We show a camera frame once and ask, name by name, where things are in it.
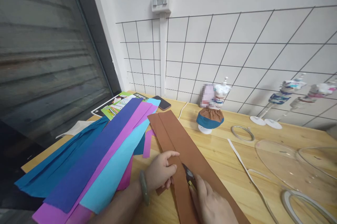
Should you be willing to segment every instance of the light blue paper strip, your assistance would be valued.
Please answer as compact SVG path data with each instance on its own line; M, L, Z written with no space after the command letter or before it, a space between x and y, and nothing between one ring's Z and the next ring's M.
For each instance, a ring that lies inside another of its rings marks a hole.
M155 106L160 104L160 100L156 99L148 99L147 102ZM131 156L149 124L149 120L146 119L124 140L82 198L80 202L82 206L99 214L111 202Z

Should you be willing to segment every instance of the teal fabric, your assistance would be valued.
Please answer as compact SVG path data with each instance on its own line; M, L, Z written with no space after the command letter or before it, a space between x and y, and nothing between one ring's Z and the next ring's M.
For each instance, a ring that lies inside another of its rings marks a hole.
M156 99L148 99L147 102L155 106L160 104L160 100ZM149 124L150 121L146 119L123 141L80 201L82 206L99 214L111 202L132 154Z
M220 126L222 123L224 122L224 118L222 118L221 122L217 122L215 120L211 120L209 118L206 118L204 116L201 116L200 113L198 113L197 116L197 123L200 126L203 126L204 128L207 129L214 129L217 128L218 126Z
M104 116L90 124L16 181L15 185L30 196L46 198L108 122L109 119Z

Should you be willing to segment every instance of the bracelet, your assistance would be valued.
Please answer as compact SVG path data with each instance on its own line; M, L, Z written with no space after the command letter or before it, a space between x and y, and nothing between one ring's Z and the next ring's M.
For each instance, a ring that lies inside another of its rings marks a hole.
M143 194L143 199L144 199L146 205L149 206L149 204L150 204L150 197L148 195L147 183L146 183L146 179L145 179L145 173L144 173L143 170L140 171L139 182L140 182L140 186L141 186L141 192Z

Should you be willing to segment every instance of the pink paper strip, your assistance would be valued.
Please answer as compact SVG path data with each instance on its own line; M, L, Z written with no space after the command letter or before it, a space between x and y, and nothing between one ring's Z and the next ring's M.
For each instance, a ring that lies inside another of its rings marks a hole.
M130 162L127 165L126 170L123 174L123 177L119 182L119 185L117 187L117 191L125 190L130 185L132 161L133 161L133 156L131 157Z
M144 151L143 151L143 158L150 157L150 150L151 150L151 138L152 136L156 136L153 129L149 130L145 134L145 142L144 142Z
M90 220L92 211L82 205L78 205L66 224L87 223Z
M153 113L153 105L151 103L141 102L138 108L133 113L132 117L130 118L129 122L125 125L122 129L119 136L116 138L114 143L111 145L110 149L103 157L102 161L96 168L95 172L91 176L89 182L84 187L83 191L81 192L79 198L73 205L72 209L69 213L64 213L62 210L43 203L42 206L33 214L32 218L39 224L65 224L71 214L74 212L78 204L80 203L81 199L84 197L85 193L89 190L91 185L94 183L98 175L102 172L106 164L109 162L111 157L114 155L116 150L120 147L123 141L129 136L132 132L134 127L137 123L144 117L148 116Z

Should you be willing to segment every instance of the smartphone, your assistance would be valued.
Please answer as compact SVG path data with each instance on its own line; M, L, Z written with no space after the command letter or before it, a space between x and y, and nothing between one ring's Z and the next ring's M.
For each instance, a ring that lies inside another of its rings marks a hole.
M159 96L153 97L154 99L160 100L159 108L165 111L166 109L169 109L171 107L171 104L165 100L163 100Z

